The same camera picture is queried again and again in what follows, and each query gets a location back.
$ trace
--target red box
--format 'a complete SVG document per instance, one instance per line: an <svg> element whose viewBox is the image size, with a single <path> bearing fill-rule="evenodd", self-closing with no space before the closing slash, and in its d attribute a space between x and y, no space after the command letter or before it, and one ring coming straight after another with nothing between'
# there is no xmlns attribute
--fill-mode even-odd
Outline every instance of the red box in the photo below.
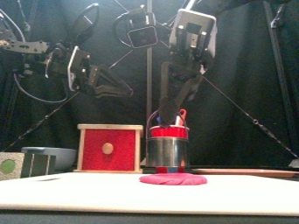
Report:
<svg viewBox="0 0 299 224"><path fill-rule="evenodd" d="M140 172L142 125L79 124L77 171Z"/></svg>

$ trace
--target red cup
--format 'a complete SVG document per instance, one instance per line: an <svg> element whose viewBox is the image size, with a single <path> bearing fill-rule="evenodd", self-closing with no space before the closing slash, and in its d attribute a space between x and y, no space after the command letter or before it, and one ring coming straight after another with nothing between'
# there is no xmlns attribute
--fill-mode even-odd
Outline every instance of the red cup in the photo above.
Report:
<svg viewBox="0 0 299 224"><path fill-rule="evenodd" d="M180 137L188 138L188 128L184 126L171 125L170 127L154 126L150 131L152 137Z"/></svg>

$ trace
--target metal rod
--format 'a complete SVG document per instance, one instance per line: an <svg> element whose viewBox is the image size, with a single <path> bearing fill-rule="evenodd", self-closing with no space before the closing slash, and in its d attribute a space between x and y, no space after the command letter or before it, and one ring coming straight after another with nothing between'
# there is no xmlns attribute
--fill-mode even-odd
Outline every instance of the metal rod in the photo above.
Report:
<svg viewBox="0 0 299 224"><path fill-rule="evenodd" d="M152 0L147 0L147 12L152 12L154 10L154 2ZM154 87L154 49L152 47L147 48L147 93L146 93L146 119L152 114L152 87Z"/></svg>
<svg viewBox="0 0 299 224"><path fill-rule="evenodd" d="M287 124L287 129L288 129L288 137L290 137L291 147L294 149L298 149L299 141L298 141L298 133L295 130L295 118L294 118L290 94L287 91L286 70L284 70L284 65L283 65L283 60L282 60L282 53L280 53L280 48L279 48L276 29L271 28L274 13L271 11L270 3L267 1L263 1L263 4L264 4L264 9L266 9L266 21L267 21L267 27L268 27L268 34L270 34L270 38L271 38L271 44L272 44L272 50L274 50L274 56L275 56L275 68L276 68L282 97L283 97L283 102L284 102L284 114L286 114L286 124Z"/></svg>

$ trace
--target black backdrop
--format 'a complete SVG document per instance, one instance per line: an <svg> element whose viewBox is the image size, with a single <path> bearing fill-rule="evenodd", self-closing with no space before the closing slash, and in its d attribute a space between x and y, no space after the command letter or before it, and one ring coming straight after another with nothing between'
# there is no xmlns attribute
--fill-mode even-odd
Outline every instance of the black backdrop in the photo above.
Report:
<svg viewBox="0 0 299 224"><path fill-rule="evenodd" d="M132 10L146 0L119 0ZM183 0L154 0L154 14L166 22L183 5ZM111 66L130 49L112 37L112 23L124 13L113 0L40 0L21 1L32 31L27 41L57 42L68 34L71 24L88 5L99 3L100 20L92 38L80 49L91 53L95 65ZM294 124L298 127L299 107L299 3L286 6L284 25L278 29L279 45L284 63L287 93L290 94ZM1 1L0 8L24 28L16 1ZM218 16L218 45L215 67L206 73L207 79L230 99L259 120L275 136L299 153L290 140L287 115L276 74L276 63L268 35L266 10L255 1ZM0 52L0 100L1 100L1 150L48 115L59 105L43 104L15 91L12 70L20 67L23 57L17 53ZM164 45L154 47L154 108L160 95L160 65L168 60ZM24 146L79 148L79 123L142 124L146 127L146 49L135 50L113 67L113 71L135 90L131 98L92 98L79 94L51 116L43 125L7 151ZM64 97L59 80L44 75L21 80L24 88L41 98L59 100ZM223 97L215 87L203 81L192 101L182 105L187 111L190 151L192 165L287 166L294 159L276 141L254 125L236 106ZM146 139L142 141L142 158L146 155Z"/></svg>

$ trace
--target pink towel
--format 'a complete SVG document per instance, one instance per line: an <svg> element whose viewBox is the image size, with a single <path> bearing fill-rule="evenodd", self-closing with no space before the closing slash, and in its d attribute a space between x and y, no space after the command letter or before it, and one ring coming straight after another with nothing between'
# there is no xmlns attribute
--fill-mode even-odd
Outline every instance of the pink towel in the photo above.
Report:
<svg viewBox="0 0 299 224"><path fill-rule="evenodd" d="M207 184L208 181L202 175L190 173L156 173L140 177L140 182L152 185L196 186Z"/></svg>

